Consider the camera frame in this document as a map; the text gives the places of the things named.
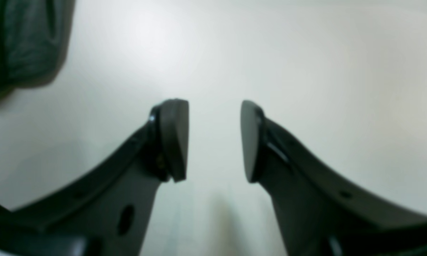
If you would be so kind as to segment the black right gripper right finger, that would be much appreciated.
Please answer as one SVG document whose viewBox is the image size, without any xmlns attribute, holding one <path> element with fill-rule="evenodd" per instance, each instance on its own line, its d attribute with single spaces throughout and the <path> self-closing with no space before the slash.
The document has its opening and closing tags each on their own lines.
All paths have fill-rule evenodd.
<svg viewBox="0 0 427 256">
<path fill-rule="evenodd" d="M 427 256 L 427 215 L 336 173 L 253 101 L 240 113 L 245 175 L 269 194 L 290 256 Z"/>
</svg>

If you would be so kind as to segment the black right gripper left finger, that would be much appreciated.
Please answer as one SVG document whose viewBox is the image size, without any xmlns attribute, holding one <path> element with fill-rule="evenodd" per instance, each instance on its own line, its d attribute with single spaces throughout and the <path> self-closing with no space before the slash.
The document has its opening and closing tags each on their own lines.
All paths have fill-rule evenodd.
<svg viewBox="0 0 427 256">
<path fill-rule="evenodd" d="M 0 252 L 137 256 L 158 187 L 186 179 L 189 102 L 155 105 L 147 123 L 83 177 L 24 208 L 0 206 Z"/>
</svg>

